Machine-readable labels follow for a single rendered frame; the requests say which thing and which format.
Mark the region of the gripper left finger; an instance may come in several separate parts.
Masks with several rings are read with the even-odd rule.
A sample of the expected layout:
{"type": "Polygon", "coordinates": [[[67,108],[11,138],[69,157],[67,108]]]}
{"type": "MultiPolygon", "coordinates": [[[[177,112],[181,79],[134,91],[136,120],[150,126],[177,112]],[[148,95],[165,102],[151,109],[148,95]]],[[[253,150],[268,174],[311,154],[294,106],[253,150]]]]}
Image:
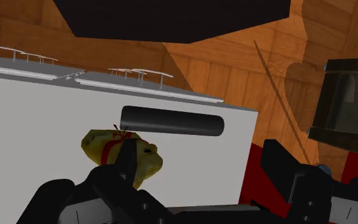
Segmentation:
{"type": "Polygon", "coordinates": [[[114,164],[98,166],[86,180],[70,179],[42,184],[16,224],[57,224],[64,208],[80,193],[98,196],[116,217],[116,224],[177,224],[174,215],[151,194],[133,187],[137,168],[135,139],[127,139],[114,164]]]}

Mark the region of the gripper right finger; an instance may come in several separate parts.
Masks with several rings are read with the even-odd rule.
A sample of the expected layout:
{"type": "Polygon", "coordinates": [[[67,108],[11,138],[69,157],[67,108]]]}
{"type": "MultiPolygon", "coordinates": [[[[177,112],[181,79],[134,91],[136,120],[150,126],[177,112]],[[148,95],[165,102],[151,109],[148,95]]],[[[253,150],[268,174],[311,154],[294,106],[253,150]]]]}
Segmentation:
{"type": "Polygon", "coordinates": [[[340,183],[318,165],[297,161],[275,139],[264,141],[260,166],[291,205],[290,224],[358,224],[358,177],[340,183]]]}

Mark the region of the yellow figure with red ribbon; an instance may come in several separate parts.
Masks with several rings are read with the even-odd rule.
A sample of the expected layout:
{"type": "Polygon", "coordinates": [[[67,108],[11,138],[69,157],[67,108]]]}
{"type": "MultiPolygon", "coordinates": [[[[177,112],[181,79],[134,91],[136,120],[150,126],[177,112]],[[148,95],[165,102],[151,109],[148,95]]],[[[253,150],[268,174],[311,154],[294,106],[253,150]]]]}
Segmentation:
{"type": "Polygon", "coordinates": [[[133,187],[138,189],[144,180],[155,175],[163,166],[163,159],[158,154],[155,144],[127,130],[92,129],[82,139],[81,148],[97,165],[114,164],[127,139],[135,141],[137,150],[137,169],[133,187]]]}

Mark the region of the red rug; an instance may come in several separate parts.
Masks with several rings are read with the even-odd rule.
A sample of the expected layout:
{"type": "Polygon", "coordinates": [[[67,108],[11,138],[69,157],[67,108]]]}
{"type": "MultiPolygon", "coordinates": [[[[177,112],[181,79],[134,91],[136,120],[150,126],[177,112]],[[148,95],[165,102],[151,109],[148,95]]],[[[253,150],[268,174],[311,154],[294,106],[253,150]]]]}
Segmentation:
{"type": "MultiPolygon", "coordinates": [[[[255,204],[267,208],[271,213],[285,218],[291,208],[270,181],[260,166],[263,148],[252,144],[244,174],[239,203],[255,204]]],[[[347,156],[340,179],[339,194],[349,187],[350,195],[358,196],[358,153],[350,152],[347,156]]]]}

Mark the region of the black cylinder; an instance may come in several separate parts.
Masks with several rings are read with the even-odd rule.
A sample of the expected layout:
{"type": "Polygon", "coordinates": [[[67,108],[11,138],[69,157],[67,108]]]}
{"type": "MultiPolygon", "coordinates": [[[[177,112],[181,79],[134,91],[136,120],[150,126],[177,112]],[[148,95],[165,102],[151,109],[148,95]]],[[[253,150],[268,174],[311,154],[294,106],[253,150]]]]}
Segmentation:
{"type": "Polygon", "coordinates": [[[120,128],[135,132],[216,137],[224,131],[224,119],[202,113],[124,106],[120,128]]]}

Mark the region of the white chest of drawers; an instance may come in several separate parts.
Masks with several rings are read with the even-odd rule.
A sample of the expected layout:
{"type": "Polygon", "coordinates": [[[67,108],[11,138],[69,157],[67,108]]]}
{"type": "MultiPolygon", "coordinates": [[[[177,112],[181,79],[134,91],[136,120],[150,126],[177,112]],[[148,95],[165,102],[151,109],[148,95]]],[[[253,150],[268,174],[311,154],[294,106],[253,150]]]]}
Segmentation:
{"type": "Polygon", "coordinates": [[[236,204],[258,114],[217,97],[160,86],[130,74],[0,58],[0,224],[16,224],[45,182],[79,184],[95,164],[81,149],[92,129],[113,129],[125,106],[214,115],[217,137],[141,132],[163,167],[142,189],[164,206],[236,204]]]}

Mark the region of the dark box with glass panes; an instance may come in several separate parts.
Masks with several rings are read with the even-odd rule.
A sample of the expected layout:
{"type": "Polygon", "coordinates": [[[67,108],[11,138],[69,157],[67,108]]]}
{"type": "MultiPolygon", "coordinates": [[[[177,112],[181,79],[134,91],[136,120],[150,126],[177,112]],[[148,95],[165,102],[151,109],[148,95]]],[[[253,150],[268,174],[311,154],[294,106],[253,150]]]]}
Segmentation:
{"type": "Polygon", "coordinates": [[[358,59],[329,59],[308,137],[358,153],[358,59]]]}

